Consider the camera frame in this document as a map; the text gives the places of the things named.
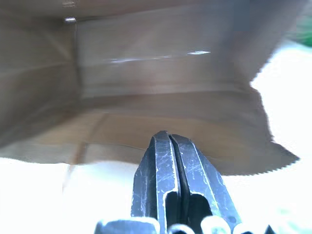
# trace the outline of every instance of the metal tool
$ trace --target metal tool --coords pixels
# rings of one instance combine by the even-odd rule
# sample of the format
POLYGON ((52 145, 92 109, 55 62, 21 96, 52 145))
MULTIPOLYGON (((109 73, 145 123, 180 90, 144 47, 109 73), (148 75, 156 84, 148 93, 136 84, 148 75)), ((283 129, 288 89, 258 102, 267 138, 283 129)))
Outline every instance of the metal tool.
POLYGON ((166 131, 152 137, 135 173, 131 217, 101 221, 95 234, 252 233, 220 173, 190 139, 166 131))

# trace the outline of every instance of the metal jaw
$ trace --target metal jaw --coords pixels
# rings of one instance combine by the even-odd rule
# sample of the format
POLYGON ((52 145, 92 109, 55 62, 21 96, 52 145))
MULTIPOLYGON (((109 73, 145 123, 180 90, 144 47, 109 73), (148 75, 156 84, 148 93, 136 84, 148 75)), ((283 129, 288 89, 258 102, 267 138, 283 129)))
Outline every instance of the metal jaw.
POLYGON ((166 131, 152 137, 135 173, 131 216, 99 222, 95 234, 253 233, 241 224, 220 173, 191 140, 166 131))

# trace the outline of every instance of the metal prong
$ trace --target metal prong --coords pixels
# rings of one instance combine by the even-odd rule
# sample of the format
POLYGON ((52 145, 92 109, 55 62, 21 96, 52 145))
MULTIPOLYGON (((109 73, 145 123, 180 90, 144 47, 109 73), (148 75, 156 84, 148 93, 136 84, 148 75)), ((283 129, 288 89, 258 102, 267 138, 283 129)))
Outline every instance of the metal prong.
POLYGON ((94 234, 159 234, 160 227, 156 219, 150 217, 131 217, 110 222, 101 220, 97 223, 94 234))
POLYGON ((166 131, 155 134, 135 173, 131 216, 154 217, 160 233, 178 222, 179 177, 172 143, 166 131))
POLYGON ((64 19, 65 23, 76 23, 76 18, 75 17, 66 17, 64 19))
POLYGON ((218 216, 207 216, 200 223, 203 234, 231 234, 230 226, 218 216))
POLYGON ((195 147, 192 141, 179 135, 170 136, 179 169, 182 193, 182 217, 195 233, 206 216, 223 218, 231 230, 240 217, 225 187, 220 173, 195 147))
POLYGON ((184 224, 174 224, 168 229, 168 234, 195 234, 194 231, 189 227, 184 224))
POLYGON ((250 225, 246 223, 239 223, 233 230, 233 234, 257 234, 253 232, 250 225))

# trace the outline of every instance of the white surface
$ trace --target white surface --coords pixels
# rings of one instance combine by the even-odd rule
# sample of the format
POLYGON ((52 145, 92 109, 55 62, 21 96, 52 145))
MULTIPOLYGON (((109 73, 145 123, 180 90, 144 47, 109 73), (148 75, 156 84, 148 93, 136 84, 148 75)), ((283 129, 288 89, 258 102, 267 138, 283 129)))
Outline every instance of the white surface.
MULTIPOLYGON (((280 233, 312 233, 311 65, 309 50, 288 44, 253 82, 275 140, 302 160, 277 172, 223 177, 243 221, 269 221, 280 233)), ((121 162, 78 166, 62 195, 67 165, 0 158, 0 233, 92 234, 100 219, 129 216, 136 168, 121 162)))
POLYGON ((312 48, 288 41, 252 82, 274 140, 300 158, 312 155, 311 66, 312 48))

